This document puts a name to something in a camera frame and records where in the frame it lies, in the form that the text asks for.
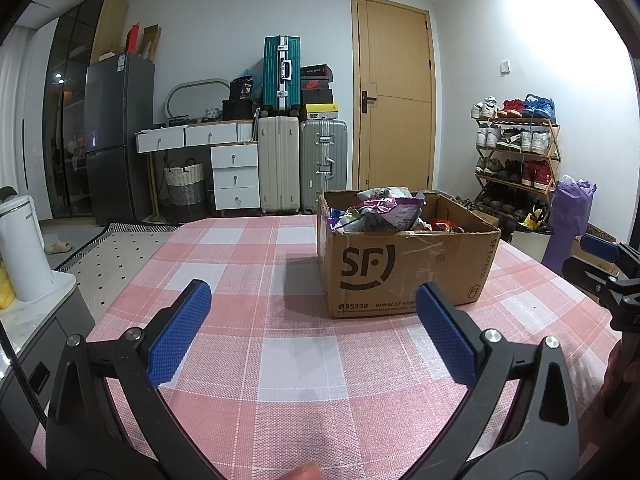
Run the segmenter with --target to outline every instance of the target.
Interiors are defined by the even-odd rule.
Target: pink and white checkered tablecloth
[[[416,316],[329,318],[315,224],[315,216],[281,216],[180,227],[89,337],[112,339],[145,326],[192,278],[209,283],[210,313],[160,391],[228,480],[273,479],[309,460],[325,479],[395,480],[465,393]],[[503,242],[480,299],[463,309],[480,328],[497,328],[513,342],[559,337],[584,447],[599,431],[586,407],[620,337],[609,329],[607,311]],[[478,449],[495,438],[512,383]],[[119,385],[111,384],[133,444],[150,454]],[[42,454],[42,434],[37,449]]]

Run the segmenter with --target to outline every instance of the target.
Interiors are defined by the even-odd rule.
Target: white kettle
[[[53,283],[30,196],[14,196],[0,203],[0,254],[18,300],[35,300]]]

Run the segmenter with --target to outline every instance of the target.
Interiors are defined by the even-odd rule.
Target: metal bolt
[[[137,326],[133,328],[129,328],[124,333],[124,339],[127,341],[137,341],[142,336],[142,330],[140,330]]]
[[[498,332],[495,328],[490,328],[489,330],[484,331],[484,338],[489,343],[497,343],[502,339],[502,334]]]
[[[560,342],[556,336],[548,335],[545,337],[545,345],[549,348],[558,348],[560,346]]]
[[[81,336],[79,336],[78,334],[73,334],[73,335],[70,335],[69,338],[66,340],[66,345],[67,346],[78,346],[81,341],[82,341],[82,337]]]

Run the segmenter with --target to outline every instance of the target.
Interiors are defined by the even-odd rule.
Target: sf logo
[[[386,264],[383,264],[385,249]],[[348,270],[342,270],[343,276],[356,276],[357,274],[362,278],[366,278],[370,274],[376,274],[377,276],[375,279],[369,280],[366,283],[340,282],[340,288],[346,288],[347,290],[367,290],[368,288],[382,285],[391,274],[391,270],[394,268],[394,263],[396,262],[396,246],[385,245],[385,249],[370,247],[362,250],[362,257],[360,257],[360,249],[347,247],[342,252],[342,261],[349,268]]]

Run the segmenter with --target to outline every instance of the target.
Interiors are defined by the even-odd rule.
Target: refrigerator
[[[151,214],[145,155],[135,135],[153,125],[155,65],[126,52],[86,73],[84,133],[89,192],[97,224]]]

